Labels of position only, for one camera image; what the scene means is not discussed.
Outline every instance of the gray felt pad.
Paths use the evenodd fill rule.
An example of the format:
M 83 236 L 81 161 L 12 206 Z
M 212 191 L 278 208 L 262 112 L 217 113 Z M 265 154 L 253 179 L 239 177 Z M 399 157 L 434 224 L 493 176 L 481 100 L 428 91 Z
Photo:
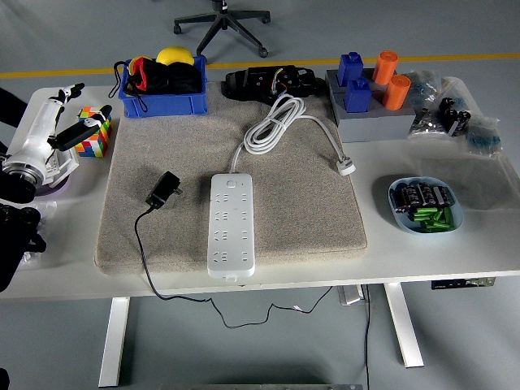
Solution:
M 121 119 L 95 258 L 103 272 L 142 271 L 134 222 L 148 209 L 145 199 L 165 171 L 180 177 L 184 193 L 139 223 L 149 268 L 206 269 L 211 176 L 229 172 L 245 132 L 270 109 L 226 99 L 220 83 L 207 84 L 207 100 L 207 115 Z M 305 114 L 337 135 L 327 95 L 304 100 Z M 257 267 L 363 255 L 366 237 L 356 197 L 336 161 L 327 136 L 309 119 L 294 122 L 268 154 L 242 150 L 236 170 L 253 177 Z

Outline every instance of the orange cylinder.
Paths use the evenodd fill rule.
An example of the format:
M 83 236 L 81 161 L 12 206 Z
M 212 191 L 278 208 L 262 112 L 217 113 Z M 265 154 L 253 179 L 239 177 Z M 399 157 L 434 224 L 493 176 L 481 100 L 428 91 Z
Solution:
M 412 82 L 403 75 L 392 76 L 388 83 L 387 92 L 383 97 L 383 106 L 389 110 L 400 110 L 406 99 L 406 94 Z
M 390 50 L 382 51 L 377 58 L 372 80 L 379 85 L 388 84 L 396 71 L 398 59 L 397 53 Z

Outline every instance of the power strip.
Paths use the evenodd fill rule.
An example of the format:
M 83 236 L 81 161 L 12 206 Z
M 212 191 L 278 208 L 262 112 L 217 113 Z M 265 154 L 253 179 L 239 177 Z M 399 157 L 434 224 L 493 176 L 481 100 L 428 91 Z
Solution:
M 208 273 L 235 281 L 254 273 L 253 180 L 246 173 L 211 178 Z

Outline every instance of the power plug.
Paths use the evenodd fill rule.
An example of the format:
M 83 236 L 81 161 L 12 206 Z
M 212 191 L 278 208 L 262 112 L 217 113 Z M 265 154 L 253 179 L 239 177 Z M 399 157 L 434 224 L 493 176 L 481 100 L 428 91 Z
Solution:
M 343 161 L 337 161 L 336 166 L 338 167 L 338 172 L 342 176 L 350 175 L 356 170 L 356 167 L 354 166 L 354 163 L 350 157 L 345 158 Z
M 182 191 L 179 189 L 180 179 L 173 173 L 166 171 L 154 189 L 149 193 L 146 198 L 146 203 L 152 206 L 155 210 L 160 209 L 164 206 L 170 195 L 173 193 L 181 194 Z

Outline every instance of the white power cable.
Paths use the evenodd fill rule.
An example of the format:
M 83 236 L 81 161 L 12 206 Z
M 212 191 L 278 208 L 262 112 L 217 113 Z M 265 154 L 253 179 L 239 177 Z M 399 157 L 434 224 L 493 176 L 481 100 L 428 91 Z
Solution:
M 278 104 L 283 99 L 287 99 L 287 101 L 278 107 Z M 319 124 L 338 154 L 339 161 L 336 165 L 338 166 L 340 174 L 344 176 L 354 172 L 356 168 L 352 160 L 345 156 L 327 126 L 315 116 L 303 115 L 305 111 L 306 105 L 299 97 L 288 94 L 280 95 L 266 118 L 251 127 L 245 134 L 244 141 L 236 149 L 235 155 L 233 156 L 229 173 L 235 173 L 236 162 L 243 147 L 251 154 L 264 154 L 269 152 L 278 144 L 280 138 L 296 119 L 312 119 Z

